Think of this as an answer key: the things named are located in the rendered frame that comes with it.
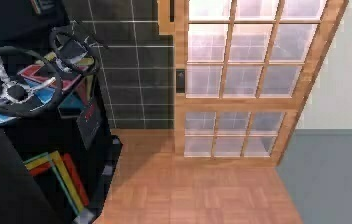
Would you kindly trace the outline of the wooden glass-paned door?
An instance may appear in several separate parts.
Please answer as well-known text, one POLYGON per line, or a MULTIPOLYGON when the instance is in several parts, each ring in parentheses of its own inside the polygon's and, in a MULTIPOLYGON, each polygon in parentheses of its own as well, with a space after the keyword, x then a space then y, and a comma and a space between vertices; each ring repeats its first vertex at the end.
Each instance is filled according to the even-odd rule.
POLYGON ((174 44, 174 143, 189 163, 275 166, 349 0, 158 0, 174 44), (176 70, 185 92, 176 92, 176 70))

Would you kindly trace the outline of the small black steering wheel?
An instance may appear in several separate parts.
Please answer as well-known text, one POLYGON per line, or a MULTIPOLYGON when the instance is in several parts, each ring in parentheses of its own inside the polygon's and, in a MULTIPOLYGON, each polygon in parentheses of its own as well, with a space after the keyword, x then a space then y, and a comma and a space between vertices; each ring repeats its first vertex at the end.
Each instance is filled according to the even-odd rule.
POLYGON ((91 46, 85 41, 81 41, 77 36, 58 29, 53 29, 51 31, 49 41, 56 58, 66 68, 83 76, 98 73, 100 69, 100 58, 93 52, 91 46), (56 45, 56 39, 58 36, 65 36, 68 38, 61 48, 56 45), (77 65, 77 63, 85 58, 92 58, 93 63, 83 70, 77 65))

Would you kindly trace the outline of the large black steering wheel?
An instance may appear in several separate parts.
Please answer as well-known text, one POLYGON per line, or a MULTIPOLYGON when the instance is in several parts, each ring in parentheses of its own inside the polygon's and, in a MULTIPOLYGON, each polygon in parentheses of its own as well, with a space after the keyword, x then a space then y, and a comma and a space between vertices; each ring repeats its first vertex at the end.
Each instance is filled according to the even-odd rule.
POLYGON ((48 102, 42 104, 41 106, 29 110, 9 110, 7 108, 4 108, 3 106, 0 106, 0 113, 10 117, 38 116, 39 114, 44 113, 46 110, 52 109, 63 97, 63 81, 60 77, 59 71, 47 59, 45 59, 43 56, 33 50, 17 48, 14 46, 0 47, 0 81, 2 82, 0 99, 7 100, 11 105, 24 105, 31 98, 33 98, 38 91, 48 88, 53 83, 56 84, 51 99, 48 102), (12 80, 8 76, 7 71, 4 67, 4 63, 1 58, 2 52, 18 52, 23 53, 25 55, 33 56, 41 60, 53 73, 53 76, 41 83, 40 85, 34 87, 31 87, 27 84, 19 83, 16 80, 12 80))

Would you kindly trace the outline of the black arcade racing cabinet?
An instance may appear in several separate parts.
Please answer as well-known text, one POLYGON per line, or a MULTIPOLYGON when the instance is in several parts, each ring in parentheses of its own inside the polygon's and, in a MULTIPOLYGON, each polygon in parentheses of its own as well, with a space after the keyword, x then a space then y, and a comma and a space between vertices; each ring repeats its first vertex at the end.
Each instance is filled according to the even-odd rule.
MULTIPOLYGON (((77 36, 100 58, 100 40, 69 18, 65 0, 0 0, 0 47, 37 52, 63 81, 63 97, 52 109, 34 117, 0 113, 0 224, 95 224, 122 149, 109 129, 99 71, 83 76, 66 68, 50 46, 53 29, 77 36)), ((2 52, 1 58, 8 76, 19 83, 34 87, 53 76, 33 56, 2 52)), ((0 106, 41 106, 55 87, 38 91, 24 105, 0 99, 0 106)))

